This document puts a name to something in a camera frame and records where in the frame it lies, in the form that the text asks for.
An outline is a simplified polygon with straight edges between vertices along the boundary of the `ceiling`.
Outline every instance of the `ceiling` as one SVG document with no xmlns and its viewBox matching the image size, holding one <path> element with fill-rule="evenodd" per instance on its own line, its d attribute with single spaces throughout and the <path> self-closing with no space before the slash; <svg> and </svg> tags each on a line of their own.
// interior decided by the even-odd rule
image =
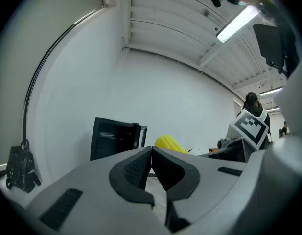
<svg viewBox="0 0 302 235">
<path fill-rule="evenodd" d="M 285 76 L 261 57 L 253 24 L 257 15 L 224 44 L 216 34 L 244 6 L 227 1 L 220 8 L 210 0 L 128 0 L 125 46 L 167 56 L 218 80 L 240 98 L 283 86 Z M 272 95 L 259 97 L 263 107 L 276 104 Z"/>
</svg>

